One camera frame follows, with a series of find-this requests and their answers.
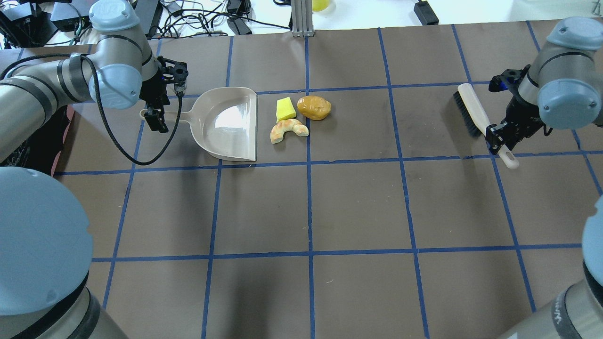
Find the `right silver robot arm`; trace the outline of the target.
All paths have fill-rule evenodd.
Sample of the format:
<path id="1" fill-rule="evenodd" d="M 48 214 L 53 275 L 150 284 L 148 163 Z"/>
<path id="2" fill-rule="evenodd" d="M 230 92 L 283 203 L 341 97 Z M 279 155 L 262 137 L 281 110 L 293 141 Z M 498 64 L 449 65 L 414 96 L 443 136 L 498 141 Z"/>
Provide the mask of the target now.
<path id="1" fill-rule="evenodd" d="M 580 129 L 602 124 L 602 75 L 594 56 L 602 47 L 602 24 L 592 18 L 559 21 L 536 60 L 523 70 L 492 78 L 491 92 L 513 98 L 499 125 L 489 125 L 489 151 L 502 154 L 539 129 Z M 600 339 L 602 335 L 602 200 L 582 232 L 584 278 L 501 335 L 503 339 Z"/>

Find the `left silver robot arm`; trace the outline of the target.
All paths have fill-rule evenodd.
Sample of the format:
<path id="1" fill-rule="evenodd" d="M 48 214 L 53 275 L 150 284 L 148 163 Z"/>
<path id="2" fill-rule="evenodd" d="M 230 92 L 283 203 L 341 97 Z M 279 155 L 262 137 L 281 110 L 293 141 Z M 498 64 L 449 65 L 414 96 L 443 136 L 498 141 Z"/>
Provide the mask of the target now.
<path id="1" fill-rule="evenodd" d="M 93 240 L 77 198 L 52 174 L 69 126 L 68 107 L 92 99 L 118 150 L 105 109 L 145 102 L 142 118 L 168 133 L 167 86 L 182 99 L 187 64 L 156 56 L 126 0 L 98 0 L 89 21 L 99 32 L 93 54 L 34 55 L 1 73 L 1 337 L 125 339 L 88 288 Z"/>

